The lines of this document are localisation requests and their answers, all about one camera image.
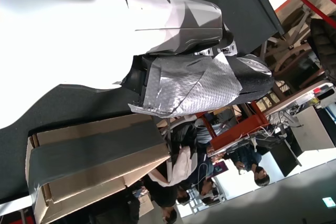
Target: silver duct tape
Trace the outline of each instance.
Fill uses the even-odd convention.
[[[161,57],[152,68],[143,106],[129,104],[132,112],[171,118],[219,109],[234,101],[242,88],[223,53],[213,60]]]
[[[266,67],[265,65],[261,64],[256,60],[252,60],[250,58],[239,58],[239,57],[237,59],[240,60],[245,65],[252,68],[254,71],[266,74],[267,76],[272,76],[272,72],[268,69],[268,67]]]

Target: cable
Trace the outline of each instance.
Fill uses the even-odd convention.
[[[205,176],[200,180],[200,179],[199,179],[199,171],[200,171],[202,165],[206,165],[206,173],[205,173]],[[201,165],[200,165],[199,168],[198,168],[198,177],[197,177],[197,179],[198,179],[198,182],[197,182],[198,193],[201,193],[201,192],[199,191],[199,190],[200,190],[200,189],[199,189],[199,188],[200,188],[200,187],[199,187],[199,186],[200,186],[199,184],[200,184],[200,182],[201,182],[204,178],[206,178],[207,173],[208,173],[208,165],[205,164],[205,163],[201,163]]]

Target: black jacket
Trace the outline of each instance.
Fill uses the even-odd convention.
[[[229,154],[229,157],[235,165],[238,161],[242,162],[245,165],[244,170],[248,172],[251,170],[252,164],[258,165],[261,161],[260,153],[255,152],[251,145],[238,148]]]

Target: cardboard box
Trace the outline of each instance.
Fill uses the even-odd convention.
[[[152,119],[148,115],[133,114],[34,134],[28,138],[26,180],[29,180],[29,160],[33,148],[120,129],[131,131],[133,124],[147,120]],[[115,194],[168,158],[169,152],[162,141],[162,144],[47,183],[40,188],[35,201],[36,223],[50,223]]]

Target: black fabric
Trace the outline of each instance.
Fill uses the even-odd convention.
[[[149,191],[152,200],[154,200],[158,206],[172,207],[175,205],[177,199],[177,185],[162,187],[159,183],[152,181],[148,175],[143,177],[143,184]]]
[[[232,162],[236,165],[238,161],[244,164],[244,170],[250,171],[252,165],[258,165],[261,161],[261,155],[254,151],[253,146],[245,145],[229,154]]]
[[[54,224],[137,224],[140,202],[125,189],[90,206],[79,209]]]
[[[323,19],[311,20],[310,32],[326,75],[336,83],[336,30]]]
[[[179,154],[180,146],[190,147],[190,157],[196,152],[197,130],[194,123],[187,122],[178,125],[172,132],[172,151],[173,154]]]

